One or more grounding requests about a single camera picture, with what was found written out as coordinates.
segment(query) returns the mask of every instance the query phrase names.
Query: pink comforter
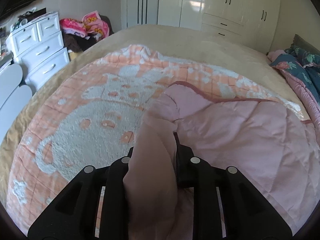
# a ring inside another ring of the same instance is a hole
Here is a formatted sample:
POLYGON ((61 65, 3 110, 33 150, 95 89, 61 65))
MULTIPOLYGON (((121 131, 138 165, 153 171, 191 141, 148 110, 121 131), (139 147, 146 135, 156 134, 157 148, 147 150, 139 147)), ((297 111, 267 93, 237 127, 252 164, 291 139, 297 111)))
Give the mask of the pink comforter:
POLYGON ((206 99, 186 82, 170 86, 145 112, 124 178, 131 239, 192 239, 193 195, 178 190, 180 143, 222 169, 236 166, 295 234, 319 201, 319 134, 280 103, 206 99))

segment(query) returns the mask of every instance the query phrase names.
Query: dresser drawer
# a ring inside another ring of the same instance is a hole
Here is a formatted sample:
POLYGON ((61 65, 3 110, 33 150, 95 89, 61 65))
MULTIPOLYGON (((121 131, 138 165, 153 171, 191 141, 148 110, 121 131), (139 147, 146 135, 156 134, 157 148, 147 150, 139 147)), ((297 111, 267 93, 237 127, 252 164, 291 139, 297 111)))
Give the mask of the dresser drawer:
POLYGON ((18 57, 18 62, 28 69, 30 73, 45 59, 63 48, 62 33, 58 32, 51 35, 46 41, 39 43, 38 46, 28 49, 18 57))
POLYGON ((69 61, 68 50, 67 48, 63 48, 41 63, 29 74, 26 78, 27 85, 32 88, 33 92, 37 91, 55 73, 68 64, 69 61))
POLYGON ((236 33, 232 33, 232 32, 223 30, 221 28, 217 28, 214 26, 206 25, 206 24, 202 24, 201 31, 211 33, 220 37, 224 37, 230 41, 235 41, 235 42, 240 42, 240 38, 241 38, 241 36, 236 33))
POLYGON ((50 35, 60 31, 59 16, 53 15, 36 23, 38 28, 39 40, 43 41, 50 35))
POLYGON ((33 24, 17 32, 13 35, 12 41, 14 46, 12 50, 15 55, 20 55, 25 52, 31 46, 39 42, 36 25, 33 24))
POLYGON ((202 23, 206 25, 215 26, 217 28, 224 29, 233 33, 237 33, 239 35, 242 34, 244 28, 242 25, 238 23, 234 23, 229 20, 206 13, 203 14, 202 23))

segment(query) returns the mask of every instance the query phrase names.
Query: black mount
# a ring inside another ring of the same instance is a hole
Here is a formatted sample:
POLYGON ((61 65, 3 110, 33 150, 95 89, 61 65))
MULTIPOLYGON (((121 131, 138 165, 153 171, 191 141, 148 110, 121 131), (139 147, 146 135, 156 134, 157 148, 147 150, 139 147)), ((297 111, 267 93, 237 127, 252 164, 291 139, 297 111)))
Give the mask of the black mount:
MULTIPOLYGON (((214 168, 180 145, 176 174, 179 188, 194 187, 193 240, 290 240, 292 232, 263 195, 235 167, 214 168), (222 237, 220 207, 226 229, 222 237)), ((29 240, 128 240, 128 205, 123 178, 133 148, 111 166, 86 166, 30 227, 29 240), (102 187, 99 238, 95 227, 102 187)))

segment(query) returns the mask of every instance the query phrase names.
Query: clothes pile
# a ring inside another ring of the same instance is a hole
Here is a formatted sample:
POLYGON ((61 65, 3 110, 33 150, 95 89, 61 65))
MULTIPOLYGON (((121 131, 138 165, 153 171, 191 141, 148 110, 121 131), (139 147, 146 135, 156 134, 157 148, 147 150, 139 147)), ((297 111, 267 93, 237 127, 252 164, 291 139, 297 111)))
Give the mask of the clothes pile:
POLYGON ((71 18, 60 20, 63 39, 73 52, 85 51, 95 43, 108 37, 111 26, 103 21, 98 11, 85 15, 81 21, 71 18))

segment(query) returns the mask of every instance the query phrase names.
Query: cabinet handle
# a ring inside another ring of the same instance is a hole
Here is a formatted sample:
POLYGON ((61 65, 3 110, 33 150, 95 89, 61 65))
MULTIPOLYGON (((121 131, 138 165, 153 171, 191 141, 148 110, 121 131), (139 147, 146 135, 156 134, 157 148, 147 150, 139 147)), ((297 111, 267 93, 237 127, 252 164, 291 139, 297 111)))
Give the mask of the cabinet handle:
POLYGON ((25 42, 25 41, 29 40, 30 38, 31 38, 31 35, 30 35, 30 36, 28 36, 28 37, 26 37, 24 40, 20 41, 20 43, 23 43, 23 42, 25 42))
POLYGON ((41 52, 36 53, 36 56, 39 56, 40 54, 46 52, 49 48, 50 48, 50 47, 47 46, 47 47, 44 49, 44 51, 41 51, 41 52))
POLYGON ((54 24, 52 24, 52 25, 50 25, 48 27, 45 27, 44 29, 46 30, 46 29, 49 29, 49 28, 52 28, 52 27, 54 27, 54 24))
POLYGON ((44 74, 47 74, 49 71, 53 70, 53 68, 54 68, 55 66, 56 66, 56 65, 53 64, 53 65, 51 66, 51 68, 49 68, 49 69, 46 70, 46 71, 43 71, 42 74, 43 74, 43 75, 44 75, 44 74))

